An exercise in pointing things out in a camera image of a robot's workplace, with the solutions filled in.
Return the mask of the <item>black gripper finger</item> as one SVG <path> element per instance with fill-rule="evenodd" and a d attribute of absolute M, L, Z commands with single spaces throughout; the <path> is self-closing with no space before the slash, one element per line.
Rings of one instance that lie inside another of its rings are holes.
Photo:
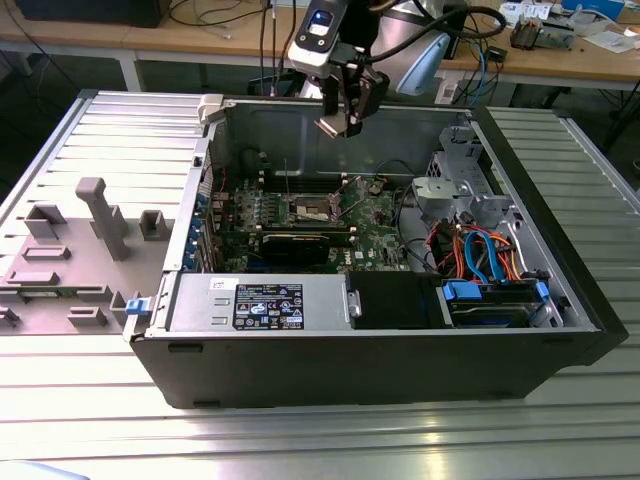
<path fill-rule="evenodd" d="M 347 73 L 344 97 L 347 122 L 345 137 L 355 136 L 362 131 L 363 121 L 378 111 L 389 84 L 389 77 L 371 66 Z"/>
<path fill-rule="evenodd" d="M 341 77 L 331 75 L 321 80 L 321 93 L 323 96 L 323 115 L 336 116 L 343 114 L 340 98 L 343 91 L 343 80 Z"/>

